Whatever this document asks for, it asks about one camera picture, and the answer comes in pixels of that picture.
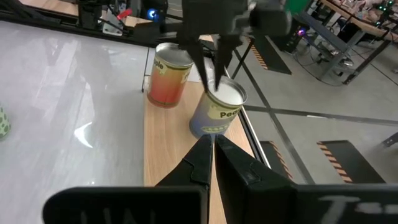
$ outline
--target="concrete floor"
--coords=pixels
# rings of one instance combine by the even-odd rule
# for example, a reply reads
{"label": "concrete floor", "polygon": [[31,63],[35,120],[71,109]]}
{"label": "concrete floor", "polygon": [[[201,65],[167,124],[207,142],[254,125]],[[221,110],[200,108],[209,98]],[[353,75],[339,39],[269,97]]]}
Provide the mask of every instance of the concrete floor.
{"label": "concrete floor", "polygon": [[[247,46],[248,43],[245,41],[238,48],[240,56],[243,55]],[[308,50],[304,47],[305,43],[300,43],[301,52]],[[249,95],[246,105],[257,107],[257,111],[248,112],[256,134],[260,141],[274,141],[278,145],[294,180],[298,183],[306,182],[305,174],[303,174],[306,171],[302,169],[300,162],[297,162],[302,161],[304,169],[308,171],[314,183],[342,184],[342,178],[319,150],[317,141],[348,140],[387,183],[397,183],[397,147],[392,146],[382,151],[375,148],[381,141],[398,131],[396,126],[398,75],[391,72],[392,68],[398,66],[398,59],[395,56],[396,47],[390,45],[373,61],[374,66],[365,69],[348,86],[330,86],[321,83],[309,74],[309,72],[319,73],[318,65],[307,66],[308,71],[306,71],[293,56],[280,52],[276,47],[275,49],[292,71],[292,75],[264,70],[252,51],[245,60],[247,68],[259,86],[261,95],[265,97],[272,109],[326,113],[331,117],[343,115],[353,119],[353,121],[345,121],[275,112],[277,123],[281,125],[278,128],[275,120],[270,119],[269,114],[261,109],[266,105],[245,70],[243,68],[239,70],[236,80],[245,87]],[[369,51],[363,47],[354,49],[360,54]],[[312,50],[311,54],[316,57],[317,51]],[[364,60],[359,55],[353,56],[352,59],[356,66]],[[312,62],[310,54],[298,55],[298,60],[304,65]],[[237,64],[238,60],[234,55],[228,68],[230,74],[234,72]],[[331,78],[335,77],[329,79],[330,83],[335,84]],[[356,122],[360,121],[360,118],[372,118],[375,123]],[[379,119],[387,119],[395,123],[387,122],[386,125],[380,125]],[[287,142],[283,140],[286,139],[283,133],[287,135]]]}

